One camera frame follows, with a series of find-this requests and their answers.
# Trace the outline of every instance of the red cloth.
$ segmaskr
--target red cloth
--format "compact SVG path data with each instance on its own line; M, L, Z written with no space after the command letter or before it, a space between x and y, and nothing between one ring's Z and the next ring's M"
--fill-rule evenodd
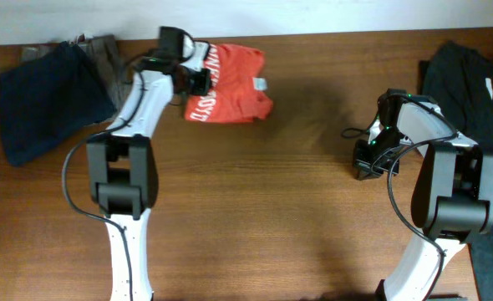
M211 71L211 89L206 96L189 98L185 118L216 123L265 119L272 101L254 86L264 63L264 54L258 49L212 44L204 61L204 68Z

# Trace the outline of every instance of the black cloth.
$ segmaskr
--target black cloth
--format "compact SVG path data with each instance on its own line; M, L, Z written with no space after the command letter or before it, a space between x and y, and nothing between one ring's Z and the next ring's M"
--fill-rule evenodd
M481 145L493 147L493 59L475 50L447 43L432 58L422 94L438 101L442 114L458 130ZM473 268L482 300L493 300L493 227L470 246Z
M52 53L0 74L0 133L13 166L114 112L96 67L77 45L63 42Z

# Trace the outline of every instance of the white wall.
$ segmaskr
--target white wall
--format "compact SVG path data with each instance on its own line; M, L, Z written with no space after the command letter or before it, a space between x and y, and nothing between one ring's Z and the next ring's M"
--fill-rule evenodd
M0 44L155 38L160 25L195 37L488 27L493 0L0 0Z

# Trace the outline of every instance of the white tag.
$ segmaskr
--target white tag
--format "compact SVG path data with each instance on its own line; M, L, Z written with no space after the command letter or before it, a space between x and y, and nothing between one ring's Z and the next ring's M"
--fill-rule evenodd
M490 93L490 99L493 100L493 87L491 86L491 79L486 78L486 88L488 93Z
M254 78L254 89L265 91L267 89L267 81L261 78Z

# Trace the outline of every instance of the wooden table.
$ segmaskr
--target wooden table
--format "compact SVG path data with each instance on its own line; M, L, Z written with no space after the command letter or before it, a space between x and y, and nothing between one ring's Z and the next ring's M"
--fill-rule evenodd
M356 181L353 143L339 132L366 126L387 88L416 92L418 61L446 40L493 54L493 28L217 38L266 52L262 76L275 106L265 121L208 125L163 114L153 146L160 194L148 230L150 281L159 300L342 299L372 293L400 260L410 232L389 205L385 178ZM155 41L119 43L126 57ZM18 63L0 47L0 71ZM105 226L72 212L61 164L81 130L22 168L0 143L0 300L107 300ZM394 181L409 200L421 158L403 159ZM70 170L77 203L89 199L84 152ZM477 300L467 249L436 293Z

